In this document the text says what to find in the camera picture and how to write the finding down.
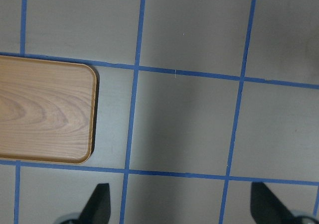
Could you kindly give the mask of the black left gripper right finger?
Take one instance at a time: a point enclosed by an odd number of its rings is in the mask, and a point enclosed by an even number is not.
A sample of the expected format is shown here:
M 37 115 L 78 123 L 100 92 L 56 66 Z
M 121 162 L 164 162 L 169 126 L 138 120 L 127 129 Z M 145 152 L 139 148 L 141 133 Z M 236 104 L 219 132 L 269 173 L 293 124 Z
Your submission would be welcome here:
M 252 182 L 250 213 L 256 224 L 295 224 L 295 216 L 262 182 Z

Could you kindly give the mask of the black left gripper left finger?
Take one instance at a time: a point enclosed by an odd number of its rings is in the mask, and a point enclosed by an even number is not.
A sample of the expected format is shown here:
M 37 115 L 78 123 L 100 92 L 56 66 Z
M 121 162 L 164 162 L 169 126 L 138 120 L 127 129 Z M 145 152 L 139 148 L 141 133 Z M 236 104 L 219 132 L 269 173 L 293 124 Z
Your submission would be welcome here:
M 81 224 L 108 224 L 111 216 L 110 185 L 98 184 L 79 216 Z

